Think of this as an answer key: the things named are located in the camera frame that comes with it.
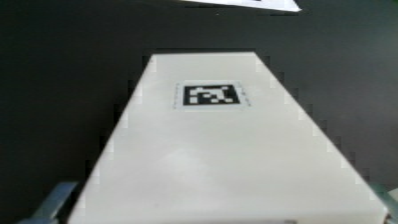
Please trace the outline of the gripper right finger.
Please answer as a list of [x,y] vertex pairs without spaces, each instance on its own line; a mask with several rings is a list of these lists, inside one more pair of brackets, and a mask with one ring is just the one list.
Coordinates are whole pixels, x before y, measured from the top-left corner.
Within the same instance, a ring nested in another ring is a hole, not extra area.
[[387,207],[385,224],[398,224],[398,187],[387,190],[382,184],[371,184],[371,189]]

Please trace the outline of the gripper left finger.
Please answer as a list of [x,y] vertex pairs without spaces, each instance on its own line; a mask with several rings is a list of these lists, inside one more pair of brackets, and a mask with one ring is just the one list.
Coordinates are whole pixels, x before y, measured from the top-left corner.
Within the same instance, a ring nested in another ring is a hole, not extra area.
[[74,181],[60,182],[55,185],[30,217],[23,218],[16,224],[60,224],[57,216],[76,185],[78,183]]

